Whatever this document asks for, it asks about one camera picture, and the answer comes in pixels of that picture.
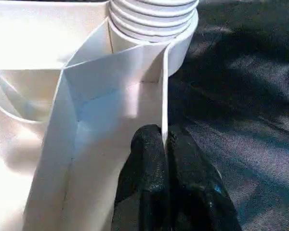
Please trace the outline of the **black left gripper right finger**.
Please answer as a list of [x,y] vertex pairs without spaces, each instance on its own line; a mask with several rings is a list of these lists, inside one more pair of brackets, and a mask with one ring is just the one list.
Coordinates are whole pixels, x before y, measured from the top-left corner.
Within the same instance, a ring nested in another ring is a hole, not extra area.
[[172,223],[176,231],[240,231],[222,178],[181,126],[168,131]]

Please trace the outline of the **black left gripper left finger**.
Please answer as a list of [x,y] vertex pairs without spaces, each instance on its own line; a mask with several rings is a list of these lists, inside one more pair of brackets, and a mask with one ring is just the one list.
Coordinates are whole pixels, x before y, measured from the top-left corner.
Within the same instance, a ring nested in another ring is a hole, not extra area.
[[130,148],[118,177],[114,205],[139,193],[138,229],[170,231],[169,162],[161,128],[155,124],[140,127],[131,140]]

